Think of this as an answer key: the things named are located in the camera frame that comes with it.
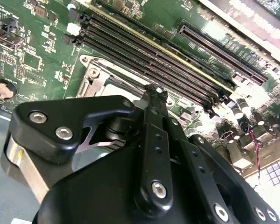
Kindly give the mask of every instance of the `motherboard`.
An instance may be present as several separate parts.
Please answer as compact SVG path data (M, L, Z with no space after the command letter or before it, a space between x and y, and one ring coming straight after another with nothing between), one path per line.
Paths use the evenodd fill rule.
M146 84L155 84L168 91L169 114L187 136L202 134L229 161L227 152L239 150L241 163L230 163L252 166L248 130L255 128L262 147L278 138L280 32L269 31L272 51L211 2L0 0L0 110L103 95L135 101ZM233 16L258 13L238 2L229 2ZM250 2L280 27L280 0Z

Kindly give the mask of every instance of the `silver screw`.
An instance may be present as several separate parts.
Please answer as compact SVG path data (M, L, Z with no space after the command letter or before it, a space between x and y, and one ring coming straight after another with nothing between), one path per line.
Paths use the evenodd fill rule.
M270 211L269 209L267 209L266 210L267 211L267 213L269 214L269 217L273 220L273 221L277 221L277 217L275 216L275 214L272 212L272 211Z
M178 121L175 120L175 119L171 119L172 123L175 124L175 125L178 125Z
M70 140L73 137L73 132L68 127L59 127L55 134L62 140Z
M127 107L131 107L130 102L127 101L127 100L124 100L124 101L123 101L123 104L124 104L125 106L127 106Z
M204 144L204 140L203 140L201 137L198 137L198 141L199 141L201 144Z
M151 112L155 115L158 115L158 112L155 109L151 109Z
M266 221L266 217L265 214L263 214L263 212L259 209L259 208L255 208L256 214L258 215L258 217L262 220L262 221Z
M91 77L96 77L98 76L98 70L95 68L89 69L89 74Z
M159 197L159 198L164 198L166 197L166 194L167 194L167 191L166 191L166 188L163 184L161 184L160 182L153 182L152 184L152 189L153 189L153 192L154 194Z
M33 112L29 115L29 118L32 122L37 124L42 124L47 121L47 116L41 112Z
M214 208L215 208L215 212L219 216L219 218L222 219L224 222L227 222L229 217L228 217L228 213L225 211L225 209L222 208L222 206L219 204L215 204Z
M82 61L86 63L86 62L88 62L88 58L84 57L84 58L82 58Z

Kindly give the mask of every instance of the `black ram slot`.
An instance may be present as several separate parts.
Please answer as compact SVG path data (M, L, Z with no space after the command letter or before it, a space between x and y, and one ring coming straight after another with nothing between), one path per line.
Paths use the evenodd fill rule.
M163 37L162 35L156 33L155 31L151 30L150 28L144 26L142 23L140 23L138 20L128 17L126 16L123 12L121 12L120 10L116 9L115 7L113 7L112 5L108 4L105 0L97 0L96 1L98 4L104 6L104 8L110 10L111 12L113 12L115 14L115 18L125 24L130 24L132 26L135 26L137 28L140 28L142 31L144 31L145 33L148 33L150 35L152 35L154 38L157 38L158 41L160 41L162 44L165 44L167 46L169 46L169 48L167 48L169 51L177 53L177 51L179 51L179 53L177 53L179 55L179 57L181 57L182 59L184 59L185 61L191 62L193 63L196 67L200 68L203 71L206 71L207 73L214 73L217 77L220 77L221 79L224 80L224 82L226 82L227 86L229 86L230 88L234 88L236 85L226 76L224 76L223 74L221 74L220 72L213 70L212 68L208 68L206 67L203 63L201 63L196 56L191 55L189 52L185 51L184 49L182 49L181 47L179 47L178 45L174 44L171 41L168 41L165 37Z
M174 77L176 79L176 82L178 82L180 85L187 85L191 87L191 90L198 96L202 98L209 98L212 93L207 93L206 91L199 88L199 86L196 86L194 83L189 82L189 80L184 80L179 74L174 73L173 71L169 69L165 69L163 65L157 64L151 60L148 60L149 57L146 55L141 55L141 53L135 51L135 49L131 48L129 43L125 42L122 43L119 40L116 40L115 38L112 38L104 33L101 33L99 30L88 27L86 31L86 35L93 36L95 38L101 38L101 41L104 41L106 43L111 42L113 44L113 47L117 47L120 49L120 51L125 51L126 55L128 55L131 58L134 58L138 62L146 65L147 68L150 66L158 69L162 72L162 74L166 74L167 77Z
M134 45L137 45L139 49L145 50L147 53L151 54L151 57L156 57L159 60L163 60L168 64L168 66L171 66L174 69L179 69L182 71L182 74L190 75L190 77L195 80L196 82L200 83L200 87L206 87L211 89L214 92L217 92L220 88L218 88L214 83L211 81L202 78L200 75L196 74L196 72L192 71L190 68L185 67L184 65L174 61L171 57L163 54L157 49L154 49L149 44L137 39L137 37L127 33L126 31L118 28L117 26L111 24L110 22L104 20L103 18L100 18L99 16L93 16L91 18L90 24L95 25L97 27L101 27L103 29L109 30L109 32L113 32L117 35L121 35L121 37L126 38L128 41L132 42Z
M206 100L194 97L189 89L184 88L183 86L178 86L176 83L172 82L171 80L167 80L166 77L155 73L154 71L142 68L141 66L137 65L135 61L125 58L123 55L115 52L112 49L108 49L106 45L103 45L102 43L89 38L82 38L81 40L78 40L78 45L80 44L86 44L92 47L94 50L98 52L102 52L102 54L109 57L111 60L114 60L118 62L118 65L126 66L132 70L134 70L136 75L139 77L148 77L152 81L158 83L160 86L165 87L168 90L171 90L173 92L178 92L181 96L188 98L193 103L196 103L198 105L205 105L207 103Z
M214 56L220 62L227 64L235 71L243 74L248 79L253 80L258 85L262 85L268 80L267 77L259 73L247 62L239 58L237 55L230 51L226 51L224 48L220 47L218 44L213 42L207 36L201 36L198 32L194 31L194 28L190 28L188 24L184 24L179 31L183 37L191 41L192 43L198 45L200 48L204 49L210 55Z

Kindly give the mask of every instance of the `gray surface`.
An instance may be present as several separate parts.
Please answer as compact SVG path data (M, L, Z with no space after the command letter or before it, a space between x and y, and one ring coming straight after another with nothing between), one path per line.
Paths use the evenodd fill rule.
M0 157L9 122L0 118ZM32 191L8 177L0 164L0 224L10 224L13 218L32 221L39 208Z

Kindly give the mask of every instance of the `black mechanical arm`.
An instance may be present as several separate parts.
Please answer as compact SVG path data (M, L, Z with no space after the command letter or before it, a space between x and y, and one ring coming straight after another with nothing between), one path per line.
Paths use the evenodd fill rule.
M135 104L107 96L17 106L4 155L41 203L33 224L279 224L206 139L187 139L166 99L149 85ZM114 140L126 144L72 172L75 153Z

